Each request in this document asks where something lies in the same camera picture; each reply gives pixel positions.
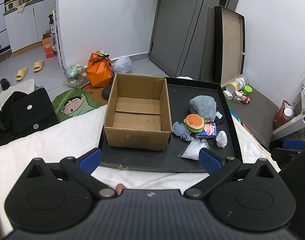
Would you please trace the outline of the black dice-pattern bag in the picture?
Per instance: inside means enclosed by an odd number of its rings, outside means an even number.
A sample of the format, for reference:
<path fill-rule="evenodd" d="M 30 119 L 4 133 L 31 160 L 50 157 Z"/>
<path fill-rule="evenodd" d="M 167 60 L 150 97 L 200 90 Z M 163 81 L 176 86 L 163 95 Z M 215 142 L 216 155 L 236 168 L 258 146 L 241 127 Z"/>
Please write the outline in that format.
<path fill-rule="evenodd" d="M 2 108 L 7 124 L 19 137 L 42 131 L 59 123 L 52 102 L 44 88 L 29 94 L 15 91 Z"/>

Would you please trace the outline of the brown cardboard box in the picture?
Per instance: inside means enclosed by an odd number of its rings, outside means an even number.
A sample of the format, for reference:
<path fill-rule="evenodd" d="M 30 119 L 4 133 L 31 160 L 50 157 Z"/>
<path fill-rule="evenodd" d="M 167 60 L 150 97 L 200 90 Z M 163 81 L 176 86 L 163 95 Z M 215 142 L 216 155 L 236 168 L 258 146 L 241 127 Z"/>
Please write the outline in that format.
<path fill-rule="evenodd" d="M 106 107 L 104 132 L 110 147 L 165 149 L 172 134 L 166 78 L 117 74 Z"/>

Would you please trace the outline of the yellow slipper left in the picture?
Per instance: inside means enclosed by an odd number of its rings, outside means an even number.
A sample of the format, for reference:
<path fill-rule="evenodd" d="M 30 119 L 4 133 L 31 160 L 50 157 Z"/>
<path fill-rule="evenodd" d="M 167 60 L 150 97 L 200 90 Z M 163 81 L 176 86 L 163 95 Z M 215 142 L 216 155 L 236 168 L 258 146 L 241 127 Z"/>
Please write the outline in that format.
<path fill-rule="evenodd" d="M 24 68 L 20 69 L 20 70 L 17 72 L 17 75 L 16 75 L 16 77 L 15 77 L 15 80 L 16 80 L 17 82 L 23 80 L 27 72 L 28 72 L 28 67 L 24 67 Z"/>

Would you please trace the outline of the black clog shoe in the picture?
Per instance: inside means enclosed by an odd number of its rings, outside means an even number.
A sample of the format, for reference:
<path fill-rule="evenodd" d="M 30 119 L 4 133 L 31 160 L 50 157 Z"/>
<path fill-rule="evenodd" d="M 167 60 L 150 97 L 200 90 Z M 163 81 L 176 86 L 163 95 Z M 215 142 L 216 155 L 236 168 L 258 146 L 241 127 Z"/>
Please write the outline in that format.
<path fill-rule="evenodd" d="M 103 97 L 103 99 L 105 99 L 105 100 L 109 99 L 111 89 L 112 89 L 112 83 L 110 82 L 109 85 L 107 87 L 105 87 L 101 92 L 101 96 Z"/>

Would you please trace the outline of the white plastic bag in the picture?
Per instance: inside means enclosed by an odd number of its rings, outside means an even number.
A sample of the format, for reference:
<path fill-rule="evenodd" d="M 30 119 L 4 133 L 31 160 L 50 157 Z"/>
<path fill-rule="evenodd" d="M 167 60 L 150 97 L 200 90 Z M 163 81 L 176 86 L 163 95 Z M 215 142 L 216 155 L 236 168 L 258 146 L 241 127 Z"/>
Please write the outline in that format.
<path fill-rule="evenodd" d="M 132 61 L 126 57 L 120 57 L 115 63 L 112 64 L 114 74 L 128 73 L 131 70 Z"/>

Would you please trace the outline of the clear bag of trash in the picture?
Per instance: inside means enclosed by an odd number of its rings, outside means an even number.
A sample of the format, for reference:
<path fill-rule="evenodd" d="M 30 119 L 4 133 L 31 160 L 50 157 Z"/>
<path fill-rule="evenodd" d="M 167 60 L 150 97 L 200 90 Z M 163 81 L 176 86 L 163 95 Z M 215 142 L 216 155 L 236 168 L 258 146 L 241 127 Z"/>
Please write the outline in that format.
<path fill-rule="evenodd" d="M 66 83 L 72 88 L 81 88 L 89 83 L 87 68 L 80 64 L 72 64 L 65 68 Z"/>

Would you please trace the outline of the grey door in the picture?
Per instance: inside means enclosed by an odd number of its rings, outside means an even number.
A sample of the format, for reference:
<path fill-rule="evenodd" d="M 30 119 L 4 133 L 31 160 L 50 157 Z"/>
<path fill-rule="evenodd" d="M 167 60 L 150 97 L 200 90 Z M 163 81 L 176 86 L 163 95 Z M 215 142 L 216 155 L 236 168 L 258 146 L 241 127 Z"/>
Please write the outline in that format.
<path fill-rule="evenodd" d="M 169 76 L 201 78 L 204 44 L 212 39 L 215 6 L 234 11 L 239 0 L 158 0 L 149 59 Z"/>

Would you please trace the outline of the small white charger box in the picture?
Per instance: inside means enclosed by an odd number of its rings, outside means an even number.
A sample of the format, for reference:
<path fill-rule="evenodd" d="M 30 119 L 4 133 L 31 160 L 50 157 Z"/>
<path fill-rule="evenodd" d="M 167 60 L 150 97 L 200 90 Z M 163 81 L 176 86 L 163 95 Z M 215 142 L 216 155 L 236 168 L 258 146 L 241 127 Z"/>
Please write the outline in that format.
<path fill-rule="evenodd" d="M 226 98 L 227 100 L 232 100 L 232 99 L 233 99 L 233 95 L 232 95 L 229 91 L 224 90 L 224 91 L 223 91 L 223 94 L 224 94 L 224 96 L 225 96 L 225 98 Z"/>

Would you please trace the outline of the clear bag of white beads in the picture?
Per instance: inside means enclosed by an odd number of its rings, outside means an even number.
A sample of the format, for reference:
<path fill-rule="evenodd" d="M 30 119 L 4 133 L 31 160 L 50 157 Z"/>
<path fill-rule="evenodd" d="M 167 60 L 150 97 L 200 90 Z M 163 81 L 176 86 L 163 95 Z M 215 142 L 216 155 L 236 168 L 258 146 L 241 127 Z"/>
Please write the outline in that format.
<path fill-rule="evenodd" d="M 192 140 L 185 150 L 180 153 L 178 156 L 184 159 L 190 160 L 199 160 L 199 151 L 202 148 L 210 149 L 209 144 L 206 139 L 197 139 Z"/>

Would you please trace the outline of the green hexagonal box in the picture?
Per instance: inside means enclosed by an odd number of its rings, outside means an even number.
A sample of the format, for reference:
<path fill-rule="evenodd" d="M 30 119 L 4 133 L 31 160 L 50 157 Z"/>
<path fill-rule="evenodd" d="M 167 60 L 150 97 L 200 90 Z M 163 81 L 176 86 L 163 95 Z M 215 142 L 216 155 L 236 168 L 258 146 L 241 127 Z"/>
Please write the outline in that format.
<path fill-rule="evenodd" d="M 246 85 L 246 86 L 244 87 L 243 92 L 244 92 L 244 95 L 245 95 L 245 96 L 251 96 L 251 94 L 252 94 L 252 92 L 253 92 L 253 89 L 252 89 L 251 86 Z"/>

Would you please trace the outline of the yellow slipper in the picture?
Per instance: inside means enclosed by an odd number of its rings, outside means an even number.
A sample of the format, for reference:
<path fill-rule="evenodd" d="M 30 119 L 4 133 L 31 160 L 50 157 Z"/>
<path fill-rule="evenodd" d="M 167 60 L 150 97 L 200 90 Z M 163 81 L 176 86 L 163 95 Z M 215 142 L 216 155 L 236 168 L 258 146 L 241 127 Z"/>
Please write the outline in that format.
<path fill-rule="evenodd" d="M 39 72 L 42 70 L 43 68 L 43 64 L 44 64 L 44 61 L 43 60 L 39 60 L 39 61 L 36 61 L 34 63 L 34 67 L 33 67 L 33 72 Z"/>
<path fill-rule="evenodd" d="M 16 80 L 17 82 L 23 80 L 27 72 L 28 72 L 28 67 L 24 67 L 24 68 L 20 69 L 20 70 L 17 72 L 17 75 L 16 75 L 16 77 L 15 77 L 15 80 Z"/>

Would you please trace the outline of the orange paper bag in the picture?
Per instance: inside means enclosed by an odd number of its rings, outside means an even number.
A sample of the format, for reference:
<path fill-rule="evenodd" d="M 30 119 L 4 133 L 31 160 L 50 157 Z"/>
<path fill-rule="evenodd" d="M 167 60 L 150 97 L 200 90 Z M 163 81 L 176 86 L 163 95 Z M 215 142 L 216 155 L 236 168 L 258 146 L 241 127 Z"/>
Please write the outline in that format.
<path fill-rule="evenodd" d="M 100 51 L 90 55 L 87 76 L 92 87 L 107 87 L 113 77 L 110 56 Z"/>

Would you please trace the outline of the white kitchen cabinet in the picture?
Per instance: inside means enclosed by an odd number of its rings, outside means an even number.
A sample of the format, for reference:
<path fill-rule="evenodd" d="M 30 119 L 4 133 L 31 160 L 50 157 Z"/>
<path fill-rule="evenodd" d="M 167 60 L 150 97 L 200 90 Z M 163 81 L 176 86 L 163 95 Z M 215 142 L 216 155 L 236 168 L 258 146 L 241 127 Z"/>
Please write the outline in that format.
<path fill-rule="evenodd" d="M 4 14 L 11 51 L 15 52 L 42 41 L 49 30 L 49 15 L 55 9 L 55 0 L 34 0 L 22 12 L 12 9 Z"/>

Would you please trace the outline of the black shallow tray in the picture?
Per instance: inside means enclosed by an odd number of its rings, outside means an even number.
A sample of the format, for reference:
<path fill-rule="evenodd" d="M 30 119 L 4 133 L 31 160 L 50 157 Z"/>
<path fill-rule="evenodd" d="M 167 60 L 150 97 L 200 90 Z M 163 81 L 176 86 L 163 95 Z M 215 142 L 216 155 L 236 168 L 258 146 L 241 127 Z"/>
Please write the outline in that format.
<path fill-rule="evenodd" d="M 193 133 L 192 137 L 204 143 L 221 158 L 236 157 L 242 160 L 234 122 L 221 86 L 211 82 L 172 77 L 167 78 L 167 84 L 171 122 L 184 122 L 185 117 L 190 113 L 189 101 L 192 98 L 199 95 L 211 96 L 216 102 L 216 110 L 222 115 L 221 118 L 215 119 L 215 129 L 217 132 L 225 132 L 227 145 L 224 148 L 219 147 L 215 136 L 201 138 L 198 134 Z M 121 170 L 145 172 L 204 172 L 198 161 L 182 157 L 188 146 L 189 142 L 173 134 L 169 144 L 161 151 L 112 147 L 108 145 L 105 133 L 101 133 L 99 140 L 99 148 L 102 151 L 100 165 Z"/>

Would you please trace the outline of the white yellow canister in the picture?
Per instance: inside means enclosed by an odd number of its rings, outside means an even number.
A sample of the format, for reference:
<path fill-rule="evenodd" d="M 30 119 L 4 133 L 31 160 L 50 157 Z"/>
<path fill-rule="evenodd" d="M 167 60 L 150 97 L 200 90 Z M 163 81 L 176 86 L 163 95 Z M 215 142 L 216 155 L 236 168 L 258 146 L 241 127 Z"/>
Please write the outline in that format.
<path fill-rule="evenodd" d="M 243 90 L 246 85 L 248 85 L 247 77 L 239 75 L 226 85 L 226 90 L 233 94 L 235 91 Z"/>

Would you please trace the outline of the black stitched fabric patch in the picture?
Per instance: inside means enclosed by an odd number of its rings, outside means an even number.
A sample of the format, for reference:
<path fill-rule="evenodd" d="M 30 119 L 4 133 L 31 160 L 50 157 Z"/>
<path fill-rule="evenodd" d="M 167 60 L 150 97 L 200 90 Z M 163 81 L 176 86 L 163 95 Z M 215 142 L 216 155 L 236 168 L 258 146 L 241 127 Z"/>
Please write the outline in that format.
<path fill-rule="evenodd" d="M 224 122 L 224 120 L 225 120 L 224 116 L 219 111 L 217 111 L 214 119 L 215 124 L 216 125 L 221 124 Z"/>

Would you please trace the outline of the white soft bundle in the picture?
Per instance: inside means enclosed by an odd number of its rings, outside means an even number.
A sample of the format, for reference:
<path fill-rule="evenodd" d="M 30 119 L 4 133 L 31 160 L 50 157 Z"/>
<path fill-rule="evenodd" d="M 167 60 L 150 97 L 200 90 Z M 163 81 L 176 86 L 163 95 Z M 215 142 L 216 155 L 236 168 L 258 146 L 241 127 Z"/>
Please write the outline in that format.
<path fill-rule="evenodd" d="M 228 139 L 225 131 L 220 131 L 216 136 L 216 144 L 219 148 L 225 148 L 227 146 Z"/>

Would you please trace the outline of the burger plush toy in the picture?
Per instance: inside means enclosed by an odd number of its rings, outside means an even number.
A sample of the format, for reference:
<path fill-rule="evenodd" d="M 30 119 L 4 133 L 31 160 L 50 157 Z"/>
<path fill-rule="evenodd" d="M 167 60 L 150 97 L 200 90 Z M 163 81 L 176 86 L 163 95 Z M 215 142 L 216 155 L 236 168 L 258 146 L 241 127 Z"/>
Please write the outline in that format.
<path fill-rule="evenodd" d="M 204 118 L 198 114 L 189 114 L 185 119 L 184 123 L 186 128 L 194 133 L 202 132 L 204 128 Z"/>

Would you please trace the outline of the orange cardboard carton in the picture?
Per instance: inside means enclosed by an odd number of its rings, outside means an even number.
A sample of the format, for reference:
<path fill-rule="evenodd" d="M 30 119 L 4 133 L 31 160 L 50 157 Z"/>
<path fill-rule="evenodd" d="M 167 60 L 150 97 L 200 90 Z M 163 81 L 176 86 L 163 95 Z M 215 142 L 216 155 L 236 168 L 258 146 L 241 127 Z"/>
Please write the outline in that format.
<path fill-rule="evenodd" d="M 42 35 L 42 46 L 47 59 L 52 58 L 56 55 L 55 38 L 54 35 L 50 32 L 50 30 L 47 30 Z"/>

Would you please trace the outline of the yellow slipper right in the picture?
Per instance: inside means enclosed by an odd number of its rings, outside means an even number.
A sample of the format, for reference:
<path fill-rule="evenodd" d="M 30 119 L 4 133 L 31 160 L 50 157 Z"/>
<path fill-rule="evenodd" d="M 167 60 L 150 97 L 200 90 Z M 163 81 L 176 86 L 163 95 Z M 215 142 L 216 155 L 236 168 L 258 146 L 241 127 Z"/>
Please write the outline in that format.
<path fill-rule="evenodd" d="M 36 61 L 34 63 L 34 67 L 33 67 L 33 72 L 39 72 L 42 70 L 43 68 L 43 64 L 44 64 L 44 61 L 43 60 L 39 60 L 39 61 Z"/>

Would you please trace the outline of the leaning black-framed board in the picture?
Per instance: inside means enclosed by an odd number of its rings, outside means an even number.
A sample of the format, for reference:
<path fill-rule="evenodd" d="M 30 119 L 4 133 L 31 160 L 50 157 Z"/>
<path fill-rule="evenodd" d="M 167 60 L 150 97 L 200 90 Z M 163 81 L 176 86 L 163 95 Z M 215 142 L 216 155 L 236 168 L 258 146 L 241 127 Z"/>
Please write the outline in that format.
<path fill-rule="evenodd" d="M 244 71 L 245 18 L 224 7 L 214 8 L 212 78 L 222 86 Z"/>

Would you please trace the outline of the blue knitted cloth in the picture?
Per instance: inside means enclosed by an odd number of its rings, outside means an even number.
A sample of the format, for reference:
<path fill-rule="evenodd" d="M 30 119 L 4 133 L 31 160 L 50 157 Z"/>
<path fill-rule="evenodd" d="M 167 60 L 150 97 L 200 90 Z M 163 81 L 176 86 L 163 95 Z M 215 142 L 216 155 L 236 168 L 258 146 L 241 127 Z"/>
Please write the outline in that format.
<path fill-rule="evenodd" d="M 175 122 L 172 126 L 172 133 L 184 141 L 192 141 L 191 131 L 186 128 L 185 124 Z"/>

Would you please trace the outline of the red pink figurine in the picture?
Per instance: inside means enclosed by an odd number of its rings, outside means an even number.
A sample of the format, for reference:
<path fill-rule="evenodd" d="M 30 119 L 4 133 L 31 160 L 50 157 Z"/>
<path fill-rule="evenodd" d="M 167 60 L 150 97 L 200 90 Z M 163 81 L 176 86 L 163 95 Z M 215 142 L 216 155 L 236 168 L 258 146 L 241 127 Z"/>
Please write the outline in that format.
<path fill-rule="evenodd" d="M 248 104 L 252 101 L 252 98 L 250 96 L 243 96 L 241 102 L 243 104 Z"/>

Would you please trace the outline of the blue tissue packet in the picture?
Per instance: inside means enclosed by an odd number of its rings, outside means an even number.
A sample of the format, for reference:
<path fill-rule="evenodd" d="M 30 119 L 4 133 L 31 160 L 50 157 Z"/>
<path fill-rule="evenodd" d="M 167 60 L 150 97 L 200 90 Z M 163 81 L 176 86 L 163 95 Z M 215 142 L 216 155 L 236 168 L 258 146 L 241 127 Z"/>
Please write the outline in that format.
<path fill-rule="evenodd" d="M 198 138 L 216 138 L 217 129 L 214 122 L 208 122 L 204 124 L 204 128 L 201 132 L 196 134 Z"/>

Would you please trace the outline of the green cartoon floor mat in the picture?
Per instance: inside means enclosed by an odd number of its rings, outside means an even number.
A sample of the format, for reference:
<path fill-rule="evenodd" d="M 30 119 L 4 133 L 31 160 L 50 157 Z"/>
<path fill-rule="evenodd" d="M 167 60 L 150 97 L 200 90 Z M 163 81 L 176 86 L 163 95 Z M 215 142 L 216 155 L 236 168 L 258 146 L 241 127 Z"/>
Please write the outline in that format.
<path fill-rule="evenodd" d="M 59 122 L 81 116 L 101 106 L 90 92 L 79 88 L 61 93 L 55 97 L 52 104 Z"/>

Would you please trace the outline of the black slipper pair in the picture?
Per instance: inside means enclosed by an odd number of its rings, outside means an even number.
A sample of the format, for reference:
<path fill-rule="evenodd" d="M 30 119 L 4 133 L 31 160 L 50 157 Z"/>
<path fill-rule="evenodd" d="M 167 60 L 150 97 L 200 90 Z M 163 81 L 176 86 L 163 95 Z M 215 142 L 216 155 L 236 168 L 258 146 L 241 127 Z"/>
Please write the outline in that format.
<path fill-rule="evenodd" d="M 3 78 L 0 80 L 0 85 L 2 90 L 5 91 L 10 87 L 10 82 L 6 78 Z"/>

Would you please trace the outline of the white blanket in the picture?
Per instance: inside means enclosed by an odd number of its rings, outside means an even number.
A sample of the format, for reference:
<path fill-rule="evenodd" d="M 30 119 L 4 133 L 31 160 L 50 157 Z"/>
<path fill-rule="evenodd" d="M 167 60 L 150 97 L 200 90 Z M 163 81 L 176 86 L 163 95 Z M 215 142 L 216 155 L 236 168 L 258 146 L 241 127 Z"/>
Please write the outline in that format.
<path fill-rule="evenodd" d="M 4 211 L 5 199 L 33 158 L 47 163 L 58 163 L 67 156 L 79 157 L 99 144 L 106 107 L 101 106 L 87 114 L 71 118 L 27 137 L 0 147 L 0 237 L 12 232 Z M 93 177 L 110 187 L 122 183 L 129 189 L 187 188 L 207 178 L 207 173 L 161 173 L 127 171 L 99 167 Z"/>

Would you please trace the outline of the grey-blue fluffy plush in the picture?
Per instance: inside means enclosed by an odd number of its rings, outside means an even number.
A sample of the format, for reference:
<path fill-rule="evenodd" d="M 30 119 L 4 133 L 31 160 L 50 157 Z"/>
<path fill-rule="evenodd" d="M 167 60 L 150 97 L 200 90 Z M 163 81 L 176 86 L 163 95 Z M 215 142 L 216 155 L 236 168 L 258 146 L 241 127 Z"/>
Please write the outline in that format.
<path fill-rule="evenodd" d="M 214 121 L 216 101 L 211 96 L 199 95 L 189 101 L 191 114 L 198 114 L 205 120 Z"/>

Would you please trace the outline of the grey low table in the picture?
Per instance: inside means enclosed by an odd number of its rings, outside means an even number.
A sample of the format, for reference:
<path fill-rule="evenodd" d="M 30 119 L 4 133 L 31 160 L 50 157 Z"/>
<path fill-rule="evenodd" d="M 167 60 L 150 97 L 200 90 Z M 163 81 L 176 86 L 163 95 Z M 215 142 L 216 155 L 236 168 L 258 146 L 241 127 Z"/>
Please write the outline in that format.
<path fill-rule="evenodd" d="M 248 104 L 226 100 L 228 107 L 242 121 L 256 139 L 268 148 L 278 107 L 267 97 L 252 87 L 251 102 Z"/>

